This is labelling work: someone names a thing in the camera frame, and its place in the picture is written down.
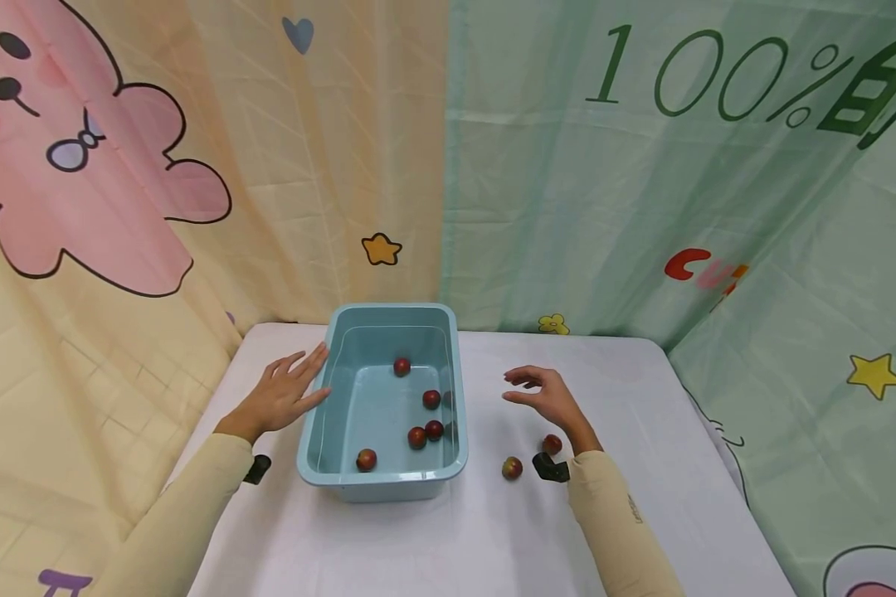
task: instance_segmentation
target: blue heart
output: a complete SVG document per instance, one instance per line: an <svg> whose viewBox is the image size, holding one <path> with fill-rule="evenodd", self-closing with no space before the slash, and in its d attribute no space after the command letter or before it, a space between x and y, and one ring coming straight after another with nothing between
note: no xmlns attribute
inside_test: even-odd
<svg viewBox="0 0 896 597"><path fill-rule="evenodd" d="M289 38L299 54L303 55L309 51L312 45L312 36L315 34L315 25L309 19L302 19L296 25L289 18L282 17L282 27L285 30L285 36Z"/></svg>

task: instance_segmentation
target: fruit on table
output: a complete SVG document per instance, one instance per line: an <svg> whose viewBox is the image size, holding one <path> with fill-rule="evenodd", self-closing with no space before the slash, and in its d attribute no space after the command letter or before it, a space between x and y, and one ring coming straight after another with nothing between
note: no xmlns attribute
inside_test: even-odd
<svg viewBox="0 0 896 597"><path fill-rule="evenodd" d="M375 451L366 448L358 453L358 458L355 459L355 466L358 466L358 470L367 473L371 471L375 464L378 463L378 456L375 456Z"/></svg>
<svg viewBox="0 0 896 597"><path fill-rule="evenodd" d="M506 459L502 465L502 475L508 480L514 480L521 477L521 473L523 472L524 466L521 464L521 460L518 460L513 456Z"/></svg>
<svg viewBox="0 0 896 597"><path fill-rule="evenodd" d="M437 441L441 439L441 436L446 432L446 428L441 425L441 421L430 420L428 424L425 425L425 435L428 436L430 441Z"/></svg>
<svg viewBox="0 0 896 597"><path fill-rule="evenodd" d="M404 377L411 371L411 363L409 363L406 358L397 358L394 359L392 368L394 369L394 375Z"/></svg>
<svg viewBox="0 0 896 597"><path fill-rule="evenodd" d="M425 430L422 427L412 427L408 432L408 445L412 450L421 450L425 444L428 444L428 435L425 434Z"/></svg>
<svg viewBox="0 0 896 597"><path fill-rule="evenodd" d="M425 408L428 410L434 410L441 404L441 394L438 394L438 390L424 392L424 394L421 395L421 403L424 404Z"/></svg>
<svg viewBox="0 0 896 597"><path fill-rule="evenodd" d="M561 448L563 444L561 444L561 438L558 438L555 434L547 434L544 435L544 440L541 442L541 449L544 452L548 453L548 456L554 456L557 452L561 452Z"/></svg>

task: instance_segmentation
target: yellow flower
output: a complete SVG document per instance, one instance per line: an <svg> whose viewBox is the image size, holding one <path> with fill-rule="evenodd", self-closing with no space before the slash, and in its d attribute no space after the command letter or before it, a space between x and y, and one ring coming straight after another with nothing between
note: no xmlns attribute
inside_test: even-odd
<svg viewBox="0 0 896 597"><path fill-rule="evenodd" d="M559 333L566 337L570 333L570 329L565 325L565 316L555 313L554 315L544 315L538 320L538 332Z"/></svg>

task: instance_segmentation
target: pink cheek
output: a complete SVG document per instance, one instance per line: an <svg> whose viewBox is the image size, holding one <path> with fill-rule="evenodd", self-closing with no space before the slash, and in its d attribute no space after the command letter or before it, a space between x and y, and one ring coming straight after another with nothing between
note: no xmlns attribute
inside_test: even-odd
<svg viewBox="0 0 896 597"><path fill-rule="evenodd" d="M47 87L66 86L66 76L51 56L47 56L36 70L37 78Z"/></svg>
<svg viewBox="0 0 896 597"><path fill-rule="evenodd" d="M853 587L846 597L896 597L896 590L880 583L863 583Z"/></svg>

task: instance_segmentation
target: yellow star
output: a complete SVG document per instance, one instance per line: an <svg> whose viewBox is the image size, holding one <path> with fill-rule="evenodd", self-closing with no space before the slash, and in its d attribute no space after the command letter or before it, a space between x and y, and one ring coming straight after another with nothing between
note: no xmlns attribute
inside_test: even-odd
<svg viewBox="0 0 896 597"><path fill-rule="evenodd" d="M890 369L893 354L886 353L871 361L850 354L850 360L853 362L853 373L846 383L867 387L876 400L882 400L886 396L887 386L896 386L896 373Z"/></svg>
<svg viewBox="0 0 896 597"><path fill-rule="evenodd" d="M402 245L392 243L384 232L375 232L371 239L362 239L362 248L372 265L398 265L398 251L402 250Z"/></svg>

